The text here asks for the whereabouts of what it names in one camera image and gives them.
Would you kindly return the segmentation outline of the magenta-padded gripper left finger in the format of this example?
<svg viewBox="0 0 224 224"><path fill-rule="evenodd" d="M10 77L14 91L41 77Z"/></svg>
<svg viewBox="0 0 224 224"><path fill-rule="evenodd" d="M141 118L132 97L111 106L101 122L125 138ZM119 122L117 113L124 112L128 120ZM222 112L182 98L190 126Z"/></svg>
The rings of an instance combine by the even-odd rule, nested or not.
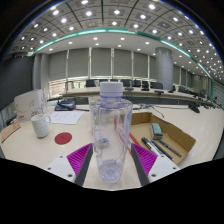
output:
<svg viewBox="0 0 224 224"><path fill-rule="evenodd" d="M46 167L46 171L82 186L86 178L92 154L93 145L87 144L67 156L57 157Z"/></svg>

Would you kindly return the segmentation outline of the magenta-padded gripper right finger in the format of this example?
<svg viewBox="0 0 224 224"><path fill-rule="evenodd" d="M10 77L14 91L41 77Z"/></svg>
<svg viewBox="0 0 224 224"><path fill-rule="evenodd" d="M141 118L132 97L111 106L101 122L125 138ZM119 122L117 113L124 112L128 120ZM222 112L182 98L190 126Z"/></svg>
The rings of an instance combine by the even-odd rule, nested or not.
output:
<svg viewBox="0 0 224 224"><path fill-rule="evenodd" d="M155 182L179 170L179 167L165 155L155 155L149 150L131 144L131 155L142 186Z"/></svg>

